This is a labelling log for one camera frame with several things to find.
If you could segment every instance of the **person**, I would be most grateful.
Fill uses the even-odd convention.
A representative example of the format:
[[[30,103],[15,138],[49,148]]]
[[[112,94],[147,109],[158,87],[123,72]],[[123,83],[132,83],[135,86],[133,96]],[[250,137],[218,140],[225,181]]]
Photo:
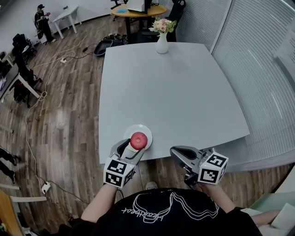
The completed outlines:
[[[72,221],[70,235],[261,235],[219,185],[198,186],[201,191],[157,189],[154,183],[114,204],[118,188],[105,184]]]
[[[35,26],[39,31],[45,34],[47,42],[55,42],[56,39],[51,35],[48,19],[45,17],[44,11],[42,10],[44,7],[45,6],[43,6],[43,4],[40,4],[37,8],[37,12],[35,14]]]
[[[3,158],[4,160],[10,161],[14,166],[17,165],[17,159],[20,160],[20,158],[16,155],[12,155],[8,152],[6,152],[4,149],[0,148],[0,158]],[[7,176],[10,177],[13,183],[15,183],[15,172],[11,171],[3,162],[0,161],[0,170]]]

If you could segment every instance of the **red apple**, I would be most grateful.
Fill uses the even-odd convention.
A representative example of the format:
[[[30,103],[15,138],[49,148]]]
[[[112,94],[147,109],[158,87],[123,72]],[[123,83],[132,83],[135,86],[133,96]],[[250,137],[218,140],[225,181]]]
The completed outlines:
[[[147,144],[148,144],[148,138],[144,133],[136,132],[131,136],[130,145],[135,150],[145,148]]]

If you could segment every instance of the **white vase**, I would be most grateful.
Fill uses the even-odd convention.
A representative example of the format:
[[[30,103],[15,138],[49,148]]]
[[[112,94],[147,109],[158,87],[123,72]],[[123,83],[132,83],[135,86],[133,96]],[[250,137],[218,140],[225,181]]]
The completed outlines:
[[[159,40],[157,42],[157,52],[160,54],[165,54],[168,51],[167,33],[160,33]]]

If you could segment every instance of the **white plate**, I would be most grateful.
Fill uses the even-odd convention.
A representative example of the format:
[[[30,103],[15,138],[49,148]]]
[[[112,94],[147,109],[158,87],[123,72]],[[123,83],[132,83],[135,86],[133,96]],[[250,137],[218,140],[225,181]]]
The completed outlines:
[[[131,138],[131,136],[136,132],[141,132],[146,135],[147,145],[145,149],[147,150],[152,145],[152,142],[153,142],[152,132],[149,130],[147,126],[144,126],[142,124],[135,124],[130,126],[124,133],[124,139]],[[135,150],[130,144],[127,146],[127,148],[132,152],[135,152],[135,153],[138,152],[138,150]]]

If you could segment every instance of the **black pants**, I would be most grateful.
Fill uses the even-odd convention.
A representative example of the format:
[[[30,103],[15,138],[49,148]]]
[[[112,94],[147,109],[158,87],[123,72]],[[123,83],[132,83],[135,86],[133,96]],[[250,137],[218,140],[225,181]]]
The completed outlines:
[[[45,34],[46,38],[47,38],[47,42],[51,42],[54,38],[51,35],[51,30],[49,27],[48,22],[44,22],[42,25],[42,31]]]
[[[4,160],[8,160],[11,163],[14,163],[13,156],[1,148],[0,148],[0,158],[3,158]],[[14,171],[9,170],[8,167],[1,161],[0,161],[0,170],[2,170],[2,172],[9,177],[12,177],[14,174]]]

